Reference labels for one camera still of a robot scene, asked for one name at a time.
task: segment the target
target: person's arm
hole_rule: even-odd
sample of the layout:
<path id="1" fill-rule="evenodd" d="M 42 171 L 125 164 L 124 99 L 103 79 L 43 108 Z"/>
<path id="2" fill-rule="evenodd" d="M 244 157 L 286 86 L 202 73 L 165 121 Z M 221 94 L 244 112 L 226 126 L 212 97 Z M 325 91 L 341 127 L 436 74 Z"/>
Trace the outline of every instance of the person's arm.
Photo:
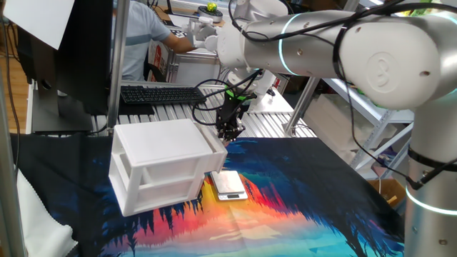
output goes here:
<path id="1" fill-rule="evenodd" d="M 195 50 L 195 48 L 191 45 L 191 42 L 186 37 L 178 38 L 173 33 L 170 33 L 169 36 L 162 41 L 162 43 L 177 54 Z"/>

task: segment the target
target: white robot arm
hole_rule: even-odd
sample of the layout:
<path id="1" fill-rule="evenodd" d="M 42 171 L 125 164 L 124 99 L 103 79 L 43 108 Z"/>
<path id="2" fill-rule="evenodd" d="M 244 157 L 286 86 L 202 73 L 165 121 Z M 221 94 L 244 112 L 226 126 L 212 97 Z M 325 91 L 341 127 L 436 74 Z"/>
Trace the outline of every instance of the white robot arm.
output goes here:
<path id="1" fill-rule="evenodd" d="M 416 109 L 409 151 L 405 256 L 454 256 L 457 15 L 367 16 L 345 28 L 326 26 L 307 35 L 268 40 L 352 15 L 347 11 L 319 11 L 273 15 L 254 22 L 239 19 L 236 22 L 241 30 L 226 24 L 214 33 L 215 49 L 221 63 L 232 70 L 231 84 L 256 69 L 319 78 L 343 74 L 386 108 Z M 336 61 L 336 53 L 341 62 Z M 244 90 L 246 84 L 239 88 Z M 254 91 L 252 87 L 244 93 Z"/>

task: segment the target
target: colorful sunset print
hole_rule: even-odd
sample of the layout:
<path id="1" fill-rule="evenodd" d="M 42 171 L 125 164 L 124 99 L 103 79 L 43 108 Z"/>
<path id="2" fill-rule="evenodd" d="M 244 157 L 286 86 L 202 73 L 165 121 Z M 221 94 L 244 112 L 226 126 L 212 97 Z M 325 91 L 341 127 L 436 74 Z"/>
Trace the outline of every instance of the colorful sunset print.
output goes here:
<path id="1" fill-rule="evenodd" d="M 240 173 L 248 200 L 216 200 L 207 177 L 196 200 L 123 217 L 106 154 L 83 165 L 78 184 L 44 188 L 44 203 L 74 229 L 81 257 L 403 256 L 400 217 L 317 138 L 227 149 L 224 167 Z"/>

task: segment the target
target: computer monitor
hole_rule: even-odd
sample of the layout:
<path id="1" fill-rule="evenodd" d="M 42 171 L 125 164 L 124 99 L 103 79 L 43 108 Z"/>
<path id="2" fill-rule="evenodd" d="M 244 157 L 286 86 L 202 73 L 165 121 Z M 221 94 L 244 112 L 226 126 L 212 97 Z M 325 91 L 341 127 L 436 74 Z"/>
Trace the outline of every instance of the computer monitor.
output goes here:
<path id="1" fill-rule="evenodd" d="M 91 131 L 87 110 L 107 112 L 112 19 L 112 1 L 75 1 L 59 50 L 19 29 L 21 65 L 38 84 L 33 132 Z M 68 96 L 58 96 L 58 90 Z"/>

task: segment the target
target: black keyboard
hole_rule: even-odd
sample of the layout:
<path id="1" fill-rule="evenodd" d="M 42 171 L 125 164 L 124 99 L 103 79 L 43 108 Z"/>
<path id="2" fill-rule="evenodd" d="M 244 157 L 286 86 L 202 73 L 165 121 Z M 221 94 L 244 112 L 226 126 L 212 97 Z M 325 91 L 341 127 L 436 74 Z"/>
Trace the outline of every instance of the black keyboard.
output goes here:
<path id="1" fill-rule="evenodd" d="M 126 104 L 202 104 L 206 101 L 200 90 L 193 87 L 121 86 L 121 96 Z"/>

